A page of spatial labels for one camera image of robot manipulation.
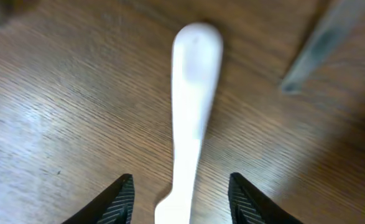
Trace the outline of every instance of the gray object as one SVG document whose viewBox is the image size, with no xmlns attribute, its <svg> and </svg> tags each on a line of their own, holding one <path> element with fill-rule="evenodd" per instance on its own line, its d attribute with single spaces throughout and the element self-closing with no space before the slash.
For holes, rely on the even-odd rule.
<svg viewBox="0 0 365 224">
<path fill-rule="evenodd" d="M 344 40 L 365 14 L 365 0 L 341 0 L 329 9 L 280 84 L 287 94 L 298 93 L 308 76 Z"/>
</svg>

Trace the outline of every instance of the white utensil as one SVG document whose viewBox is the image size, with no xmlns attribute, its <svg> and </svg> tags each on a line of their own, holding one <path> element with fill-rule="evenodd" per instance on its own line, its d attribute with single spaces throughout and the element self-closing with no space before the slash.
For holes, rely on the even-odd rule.
<svg viewBox="0 0 365 224">
<path fill-rule="evenodd" d="M 222 53 L 222 37 L 209 24 L 187 25 L 175 37 L 172 55 L 173 182 L 169 195 L 156 206 L 155 224 L 189 224 L 197 164 Z"/>
</svg>

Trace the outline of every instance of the wooden table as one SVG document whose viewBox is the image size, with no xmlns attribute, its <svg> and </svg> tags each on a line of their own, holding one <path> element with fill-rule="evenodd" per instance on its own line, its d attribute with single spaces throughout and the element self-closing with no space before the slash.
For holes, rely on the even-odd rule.
<svg viewBox="0 0 365 224">
<path fill-rule="evenodd" d="M 240 172 L 304 223 L 365 223 L 365 18 L 303 93 L 277 85 L 329 1 L 41 0 L 0 29 L 0 223 L 61 223 L 123 173 L 132 223 L 170 188 L 170 56 L 214 24 L 224 64 L 192 223 Z"/>
</svg>

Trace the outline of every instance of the brown wooden surface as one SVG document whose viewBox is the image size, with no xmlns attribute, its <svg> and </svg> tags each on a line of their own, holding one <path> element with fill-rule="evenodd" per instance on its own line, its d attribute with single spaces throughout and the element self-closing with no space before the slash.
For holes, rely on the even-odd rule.
<svg viewBox="0 0 365 224">
<path fill-rule="evenodd" d="M 60 223 L 123 173 L 132 223 L 170 187 L 170 56 L 225 41 L 192 223 L 231 223 L 240 172 L 304 223 L 365 223 L 365 18 L 298 96 L 277 85 L 329 1 L 41 0 L 0 29 L 0 223 Z"/>
</svg>

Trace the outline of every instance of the white handle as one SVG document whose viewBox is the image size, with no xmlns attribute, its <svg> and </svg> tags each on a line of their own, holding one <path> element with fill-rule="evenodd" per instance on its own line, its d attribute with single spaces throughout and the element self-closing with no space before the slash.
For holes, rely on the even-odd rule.
<svg viewBox="0 0 365 224">
<path fill-rule="evenodd" d="M 208 24 L 190 24 L 175 37 L 172 56 L 173 187 L 156 206 L 156 224 L 189 224 L 197 164 L 222 52 L 222 38 Z"/>
</svg>

